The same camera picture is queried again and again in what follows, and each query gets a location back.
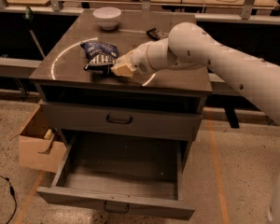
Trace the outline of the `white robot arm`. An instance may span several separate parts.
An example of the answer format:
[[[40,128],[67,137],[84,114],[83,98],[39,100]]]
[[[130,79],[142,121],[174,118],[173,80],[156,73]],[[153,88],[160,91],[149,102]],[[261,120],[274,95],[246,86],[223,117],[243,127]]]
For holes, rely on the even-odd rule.
[[[200,67],[210,69],[280,126],[280,66],[227,47],[194,23],[181,22],[166,38],[117,58],[112,72],[133,77]]]

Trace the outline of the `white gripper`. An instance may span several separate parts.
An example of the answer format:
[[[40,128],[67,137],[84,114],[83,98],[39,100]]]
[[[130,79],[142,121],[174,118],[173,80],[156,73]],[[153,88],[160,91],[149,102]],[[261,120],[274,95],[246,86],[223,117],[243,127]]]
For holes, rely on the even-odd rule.
[[[157,70],[151,65],[148,58],[148,48],[152,41],[141,44],[116,59],[116,64],[111,71],[118,77],[132,77],[136,75],[154,74]]]

